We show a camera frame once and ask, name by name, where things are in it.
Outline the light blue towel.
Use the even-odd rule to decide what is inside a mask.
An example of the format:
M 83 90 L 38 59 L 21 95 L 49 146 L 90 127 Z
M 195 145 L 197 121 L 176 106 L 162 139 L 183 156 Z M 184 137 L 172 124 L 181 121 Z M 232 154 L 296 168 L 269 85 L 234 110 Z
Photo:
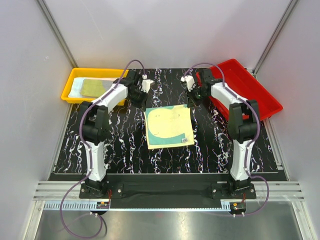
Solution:
M 71 85 L 70 92 L 68 94 L 69 98 L 82 98 L 81 90 L 84 83 L 84 77 L 75 77 Z

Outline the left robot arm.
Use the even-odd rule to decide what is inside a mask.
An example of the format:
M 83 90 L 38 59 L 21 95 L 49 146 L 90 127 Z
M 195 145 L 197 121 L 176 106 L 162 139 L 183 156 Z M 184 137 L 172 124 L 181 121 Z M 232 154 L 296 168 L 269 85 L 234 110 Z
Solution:
M 129 100 L 138 109 L 146 109 L 146 101 L 154 81 L 146 74 L 129 70 L 117 78 L 97 99 L 80 104 L 79 136 L 85 147 L 87 171 L 81 180 L 85 190 L 97 198 L 108 193 L 104 145 L 109 134 L 109 115 L 122 100 Z

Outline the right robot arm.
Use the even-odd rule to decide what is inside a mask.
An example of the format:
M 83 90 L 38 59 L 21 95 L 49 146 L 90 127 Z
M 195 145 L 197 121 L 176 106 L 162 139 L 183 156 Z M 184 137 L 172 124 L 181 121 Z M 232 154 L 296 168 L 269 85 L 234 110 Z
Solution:
M 233 140 L 232 165 L 229 170 L 227 192 L 232 198 L 239 198 L 250 188 L 250 162 L 252 148 L 260 134 L 260 113 L 256 100 L 248 100 L 234 90 L 222 78 L 215 78 L 210 69 L 199 73 L 201 84 L 185 73 L 180 81 L 186 84 L 189 108 L 200 105 L 206 97 L 218 100 L 228 108 L 227 130 Z

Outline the teal patterned towel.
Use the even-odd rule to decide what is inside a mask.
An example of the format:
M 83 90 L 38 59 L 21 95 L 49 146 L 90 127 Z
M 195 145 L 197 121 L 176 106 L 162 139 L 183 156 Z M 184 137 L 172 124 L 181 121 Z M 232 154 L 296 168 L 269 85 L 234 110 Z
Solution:
M 147 108 L 144 117 L 149 150 L 195 144 L 191 109 L 185 104 Z

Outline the yellow-green towel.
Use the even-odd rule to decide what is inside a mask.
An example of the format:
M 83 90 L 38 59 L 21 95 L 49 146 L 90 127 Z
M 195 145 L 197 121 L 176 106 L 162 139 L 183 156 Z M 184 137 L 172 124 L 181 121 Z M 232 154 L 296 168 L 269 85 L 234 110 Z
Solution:
M 98 98 L 111 88 L 116 78 L 85 78 L 80 95 L 84 98 Z

